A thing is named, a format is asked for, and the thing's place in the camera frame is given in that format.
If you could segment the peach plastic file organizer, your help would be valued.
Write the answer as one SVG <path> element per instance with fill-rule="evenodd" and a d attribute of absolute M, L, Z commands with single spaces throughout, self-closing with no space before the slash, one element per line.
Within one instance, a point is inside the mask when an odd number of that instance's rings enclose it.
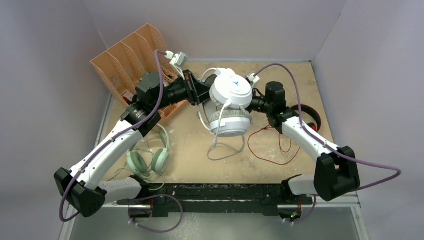
<path fill-rule="evenodd" d="M 156 27 L 145 24 L 90 61 L 121 109 L 129 106 L 142 75 L 158 70 L 155 50 L 168 46 Z"/>

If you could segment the mint green headphones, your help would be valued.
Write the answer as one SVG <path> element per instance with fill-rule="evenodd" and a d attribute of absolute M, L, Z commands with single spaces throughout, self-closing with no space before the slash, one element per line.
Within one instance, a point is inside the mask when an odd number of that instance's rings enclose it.
<path fill-rule="evenodd" d="M 158 124 L 153 130 L 157 132 L 163 147 L 154 151 L 150 148 L 148 140 L 144 140 L 145 148 L 138 147 L 136 144 L 133 145 L 126 152 L 126 162 L 123 167 L 114 172 L 113 180 L 116 180 L 122 171 L 129 171 L 142 180 L 148 180 L 154 175 L 160 175 L 163 178 L 163 183 L 159 187 L 150 187 L 149 191 L 159 191 L 165 186 L 166 177 L 164 171 L 170 161 L 170 135 L 168 130 L 161 124 Z"/>

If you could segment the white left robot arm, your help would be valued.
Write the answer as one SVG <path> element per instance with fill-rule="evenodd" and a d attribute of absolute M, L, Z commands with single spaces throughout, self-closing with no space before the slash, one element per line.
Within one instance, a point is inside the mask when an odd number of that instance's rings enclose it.
<path fill-rule="evenodd" d="M 190 70 L 184 70 L 182 76 L 166 85 L 163 73 L 142 75 L 131 104 L 110 134 L 76 165 L 70 169 L 61 167 L 55 172 L 54 180 L 61 195 L 60 220 L 69 221 L 64 215 L 66 203 L 85 218 L 111 202 L 146 203 L 151 191 L 140 176 L 133 174 L 111 182 L 103 181 L 103 177 L 125 152 L 157 126 L 162 119 L 161 109 L 183 101 L 196 106 L 210 100 L 209 92 L 215 78 L 212 75 L 198 80 Z"/>

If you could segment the red black headphones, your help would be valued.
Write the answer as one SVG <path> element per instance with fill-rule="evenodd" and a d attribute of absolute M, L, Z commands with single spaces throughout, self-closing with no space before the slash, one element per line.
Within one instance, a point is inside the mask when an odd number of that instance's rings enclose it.
<path fill-rule="evenodd" d="M 301 104 L 300 107 L 302 112 L 302 118 L 304 118 L 304 116 L 309 116 L 313 119 L 313 122 L 308 122 L 307 125 L 315 132 L 319 132 L 322 127 L 322 118 L 320 114 L 309 105 Z"/>

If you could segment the white over-ear headphones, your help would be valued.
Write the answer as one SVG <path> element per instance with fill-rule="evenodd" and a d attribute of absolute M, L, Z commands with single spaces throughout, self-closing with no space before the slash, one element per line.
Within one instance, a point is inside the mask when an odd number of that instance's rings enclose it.
<path fill-rule="evenodd" d="M 250 83 L 230 68 L 212 67 L 217 75 L 210 88 L 210 102 L 217 110 L 209 115 L 209 126 L 206 126 L 197 106 L 197 117 L 203 127 L 214 135 L 212 147 L 218 144 L 218 138 L 232 138 L 244 136 L 252 124 L 252 116 L 247 111 L 253 99 L 253 90 Z"/>

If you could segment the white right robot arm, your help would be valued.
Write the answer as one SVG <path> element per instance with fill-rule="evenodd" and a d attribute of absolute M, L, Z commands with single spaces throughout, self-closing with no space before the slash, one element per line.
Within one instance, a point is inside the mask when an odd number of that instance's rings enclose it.
<path fill-rule="evenodd" d="M 301 120 L 299 113 L 287 106 L 282 83 L 271 81 L 265 94 L 254 96 L 249 110 L 266 114 L 271 128 L 300 146 L 315 161 L 313 175 L 295 175 L 281 183 L 280 196 L 288 204 L 300 195 L 315 195 L 329 202 L 359 189 L 361 182 L 355 152 L 348 146 L 339 147 L 327 141 L 317 130 Z"/>

